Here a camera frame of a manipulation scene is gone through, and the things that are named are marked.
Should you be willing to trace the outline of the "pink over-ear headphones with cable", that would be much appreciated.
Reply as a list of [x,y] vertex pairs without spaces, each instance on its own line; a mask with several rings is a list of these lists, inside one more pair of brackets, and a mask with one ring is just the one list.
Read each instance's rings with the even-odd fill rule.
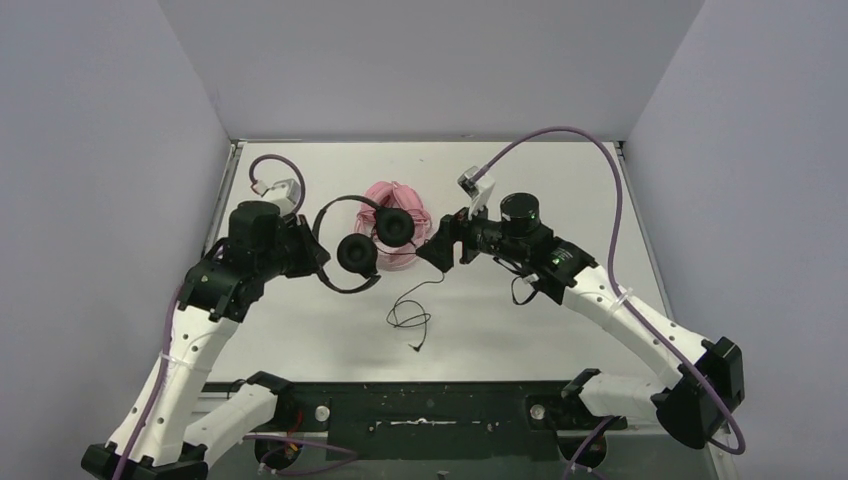
[[370,237],[378,249],[376,266],[399,271],[416,261],[415,249],[428,238],[432,218],[419,194],[396,181],[378,181],[365,193],[377,207],[363,203],[354,232]]

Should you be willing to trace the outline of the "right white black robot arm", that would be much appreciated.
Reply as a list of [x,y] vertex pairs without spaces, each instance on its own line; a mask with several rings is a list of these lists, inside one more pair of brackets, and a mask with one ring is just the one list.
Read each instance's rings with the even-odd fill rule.
[[511,194],[500,212],[497,221],[468,208],[444,216],[417,256],[448,272],[489,255],[534,292],[592,321],[653,373],[640,379],[584,370],[562,392],[568,422],[647,420],[693,449],[713,442],[723,426],[740,431],[733,413],[745,397],[744,367],[734,342],[689,331],[625,291],[593,256],[542,223],[535,196]]

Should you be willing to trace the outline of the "black on-ear headphones with cable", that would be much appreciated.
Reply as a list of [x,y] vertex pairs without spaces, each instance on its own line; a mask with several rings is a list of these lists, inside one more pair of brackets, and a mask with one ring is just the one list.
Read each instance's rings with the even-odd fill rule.
[[[361,205],[363,203],[370,203],[372,206],[377,207],[376,204],[372,203],[363,195],[342,195],[329,201],[315,216],[312,231],[316,238],[321,234],[321,227],[330,208],[338,203],[347,201],[357,202]],[[376,286],[382,279],[379,269],[376,266],[377,253],[378,249],[375,242],[370,237],[355,232],[350,233],[337,245],[336,260],[342,269],[363,277],[364,282],[353,288],[339,287],[330,279],[324,268],[317,276],[325,287],[338,294],[355,295],[363,293]],[[421,351],[426,343],[432,314],[420,301],[414,299],[412,294],[426,285],[438,285],[444,280],[444,277],[440,277],[436,280],[425,280],[418,283],[399,295],[386,314],[386,323],[394,329],[412,329],[418,327],[423,329],[421,340],[410,346],[415,352]]]

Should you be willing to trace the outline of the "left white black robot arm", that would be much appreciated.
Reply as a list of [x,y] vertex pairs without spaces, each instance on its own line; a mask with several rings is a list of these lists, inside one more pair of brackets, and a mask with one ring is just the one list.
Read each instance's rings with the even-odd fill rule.
[[305,216],[274,203],[246,201],[219,239],[187,272],[170,302],[154,366],[130,411],[107,441],[85,451],[81,467],[96,479],[204,479],[257,427],[295,416],[286,380],[249,377],[235,396],[198,420],[192,415],[224,346],[265,285],[307,277],[330,259]]

